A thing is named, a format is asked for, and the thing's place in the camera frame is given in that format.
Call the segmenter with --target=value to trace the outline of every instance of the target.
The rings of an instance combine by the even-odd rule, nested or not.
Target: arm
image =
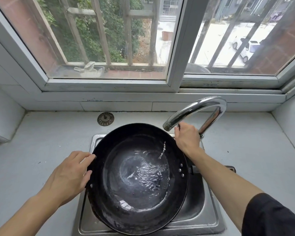
[[[33,236],[56,210],[81,193],[90,179],[87,167],[95,155],[72,152],[51,174],[39,193],[30,199],[1,228],[0,236]]]
[[[216,198],[241,232],[248,203],[263,191],[208,156],[200,148],[200,136],[194,126],[180,123],[180,130],[175,127],[175,140],[177,146],[200,170]]]

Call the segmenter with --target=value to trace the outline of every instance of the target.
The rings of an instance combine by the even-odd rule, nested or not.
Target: black sleeve
[[[247,205],[242,236],[295,236],[295,214],[265,193]]]

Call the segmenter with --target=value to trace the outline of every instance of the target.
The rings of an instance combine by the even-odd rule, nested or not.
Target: countertop
[[[0,145],[0,226],[46,182],[71,151],[88,151],[92,136],[145,122],[161,127],[173,113],[113,113],[112,125],[97,123],[99,112],[29,112],[11,142]],[[199,128],[209,113],[186,122]],[[269,113],[225,113],[205,133],[206,152],[260,187],[295,213],[295,149]],[[62,206],[37,235],[70,236],[78,197]],[[226,231],[240,233],[222,210]]]

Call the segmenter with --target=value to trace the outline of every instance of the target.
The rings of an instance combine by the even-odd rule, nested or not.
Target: tree
[[[58,0],[37,0],[50,24],[64,55],[69,62],[82,62],[73,39],[63,9]],[[71,7],[92,9],[90,0],[68,0]],[[122,18],[122,0],[99,0],[104,28],[112,62],[125,62],[123,50],[126,48],[124,22]],[[141,0],[130,0],[130,9],[142,10]],[[90,61],[105,62],[100,43],[96,20],[90,16],[75,17],[85,51]],[[138,37],[144,36],[141,19],[131,20],[132,52],[138,51]]]

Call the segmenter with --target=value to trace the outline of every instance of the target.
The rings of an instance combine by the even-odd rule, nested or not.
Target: window pane
[[[295,0],[210,0],[185,72],[276,76],[294,58]]]
[[[182,0],[0,0],[49,78],[166,79]]]

